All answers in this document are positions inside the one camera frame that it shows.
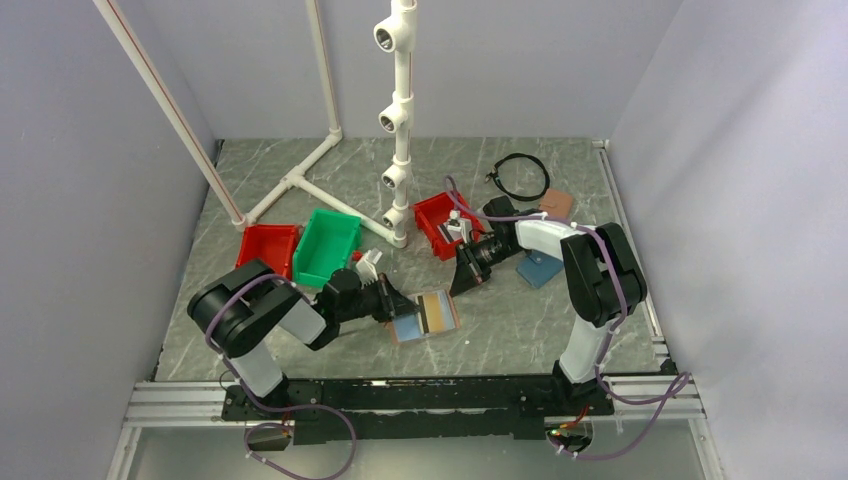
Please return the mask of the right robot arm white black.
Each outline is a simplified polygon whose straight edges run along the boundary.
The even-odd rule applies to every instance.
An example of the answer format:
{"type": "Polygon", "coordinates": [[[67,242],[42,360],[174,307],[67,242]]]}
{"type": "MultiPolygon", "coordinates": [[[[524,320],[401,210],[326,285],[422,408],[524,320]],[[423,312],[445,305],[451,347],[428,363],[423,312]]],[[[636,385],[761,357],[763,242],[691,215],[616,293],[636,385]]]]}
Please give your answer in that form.
{"type": "Polygon", "coordinates": [[[604,390],[601,380],[611,340],[623,320],[647,297],[647,284],[623,227],[589,227],[553,219],[537,210],[517,210],[507,196],[490,200],[482,218],[492,231],[456,248],[450,294],[461,295],[491,277],[493,266],[521,251],[537,251],[563,264],[577,319],[555,362],[551,401],[574,415],[604,390]]]}

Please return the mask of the brown card holder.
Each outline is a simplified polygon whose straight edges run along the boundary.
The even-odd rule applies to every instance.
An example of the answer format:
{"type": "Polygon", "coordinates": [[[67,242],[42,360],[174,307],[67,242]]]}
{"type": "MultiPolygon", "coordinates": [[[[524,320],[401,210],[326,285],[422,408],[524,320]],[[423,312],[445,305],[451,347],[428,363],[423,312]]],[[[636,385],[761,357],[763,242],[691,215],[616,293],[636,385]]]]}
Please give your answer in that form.
{"type": "Polygon", "coordinates": [[[395,344],[419,341],[460,328],[458,312],[447,290],[414,294],[411,300],[418,310],[389,323],[388,330],[395,344]]]}

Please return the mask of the orange credit card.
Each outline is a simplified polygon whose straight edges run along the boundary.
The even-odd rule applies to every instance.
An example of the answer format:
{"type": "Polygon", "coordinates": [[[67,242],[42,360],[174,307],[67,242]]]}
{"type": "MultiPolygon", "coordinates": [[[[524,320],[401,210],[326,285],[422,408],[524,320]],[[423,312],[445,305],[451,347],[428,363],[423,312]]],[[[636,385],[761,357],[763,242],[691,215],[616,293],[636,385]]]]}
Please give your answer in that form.
{"type": "Polygon", "coordinates": [[[419,306],[417,318],[423,336],[446,333],[460,326],[453,299],[446,290],[415,295],[414,301],[419,306]]]}

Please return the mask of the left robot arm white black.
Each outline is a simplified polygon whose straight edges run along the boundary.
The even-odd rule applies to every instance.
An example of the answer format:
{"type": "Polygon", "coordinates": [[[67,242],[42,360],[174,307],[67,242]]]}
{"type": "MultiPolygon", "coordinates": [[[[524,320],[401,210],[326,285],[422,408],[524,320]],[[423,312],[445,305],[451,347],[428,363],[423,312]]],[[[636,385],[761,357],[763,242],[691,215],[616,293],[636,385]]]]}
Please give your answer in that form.
{"type": "Polygon", "coordinates": [[[289,403],[289,380],[266,344],[274,329],[317,351],[338,337],[345,322],[370,317],[388,323],[419,310],[383,274],[364,282],[350,268],[337,269],[310,299],[260,259],[208,284],[187,306],[207,345],[249,391],[248,407],[264,420],[279,417],[289,403]]]}

